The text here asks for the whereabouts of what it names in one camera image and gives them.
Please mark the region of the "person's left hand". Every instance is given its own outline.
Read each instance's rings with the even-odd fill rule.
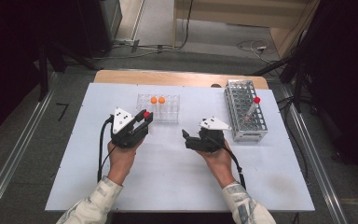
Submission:
[[[136,155],[136,149],[143,143],[142,139],[135,147],[120,148],[115,147],[112,142],[107,145],[109,155],[110,169],[107,177],[118,185],[123,185],[126,176],[130,173]]]

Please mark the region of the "person's right hand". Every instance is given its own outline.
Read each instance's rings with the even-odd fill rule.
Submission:
[[[226,140],[225,145],[228,150],[231,150]],[[197,151],[197,153],[205,159],[209,169],[222,189],[235,181],[231,172],[231,157],[223,148],[220,148],[213,153],[202,151]]]

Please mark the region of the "gray floor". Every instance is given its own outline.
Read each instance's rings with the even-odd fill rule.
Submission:
[[[140,25],[138,36],[146,35],[145,32],[142,32],[142,27]],[[248,28],[249,32],[247,34],[257,32],[262,32],[263,34],[244,34],[243,40],[268,37],[265,29]],[[204,45],[197,45],[196,41],[193,41],[190,36],[189,43],[192,44],[192,47],[189,49],[150,54],[144,57],[118,58],[151,52],[151,50],[139,49],[131,54],[131,49],[119,48],[113,49],[105,59],[94,60],[93,62],[105,69],[187,71],[231,75],[252,74],[266,65],[252,52],[243,52],[243,50],[234,48],[232,45],[231,48],[225,47],[224,44],[221,44],[224,39],[217,37],[211,44],[215,45],[217,49],[224,48],[224,53],[205,51],[209,48],[205,49]],[[194,46],[199,46],[199,49],[204,51],[199,51]],[[239,55],[239,52],[246,53],[246,55]],[[62,155],[74,127],[84,94],[96,73],[80,64],[73,62],[69,62],[69,64],[71,65],[65,74],[60,74],[60,80],[48,108],[0,201],[0,223],[55,223],[62,214],[60,212],[45,212],[44,208],[53,184],[54,174],[60,166]],[[270,74],[265,74],[264,77],[268,81],[269,87],[273,90],[276,99],[281,100],[284,96],[282,94],[282,85],[278,82],[277,75],[274,71]],[[34,111],[38,93],[38,88],[35,88],[0,128],[0,170]],[[69,104],[60,121],[59,117],[63,108],[57,103]],[[314,144],[324,162],[326,172],[329,174],[337,196],[342,203],[348,221],[358,223],[358,167],[340,160],[332,160],[331,156],[335,155],[336,151],[322,122],[318,116],[310,113],[307,105],[303,105],[303,116]],[[301,143],[290,115],[288,119],[290,129]],[[292,138],[292,141],[300,167],[304,170],[304,162],[301,159],[294,138]],[[300,223],[333,223],[310,165],[308,180],[310,182],[310,195],[316,211],[300,213]],[[272,215],[278,223],[291,223],[291,219],[294,216],[294,214],[290,213],[273,213]],[[196,217],[186,214],[171,216],[167,214],[114,214],[111,219],[114,223],[176,223],[173,222],[174,220],[180,220],[177,223],[206,223],[203,222],[205,220],[208,220],[209,223],[231,223],[227,214],[218,217],[205,214]]]

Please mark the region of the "hand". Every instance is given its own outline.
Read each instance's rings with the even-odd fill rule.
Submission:
[[[142,139],[135,147],[120,148],[115,147],[112,142],[107,145],[110,161],[110,170],[107,177],[118,185],[123,185],[126,176],[130,173],[136,155],[136,149],[143,143]]]
[[[225,145],[228,150],[231,150],[226,140]],[[231,172],[231,157],[223,148],[213,153],[202,151],[197,151],[197,153],[205,159],[209,169],[222,189],[235,181]]]

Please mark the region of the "orange object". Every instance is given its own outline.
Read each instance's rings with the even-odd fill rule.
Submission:
[[[157,103],[157,97],[156,96],[153,96],[151,99],[150,99],[150,102],[154,105]]]
[[[158,102],[159,102],[160,104],[164,104],[164,103],[165,103],[165,98],[164,98],[163,96],[160,96],[160,97],[158,98]]]

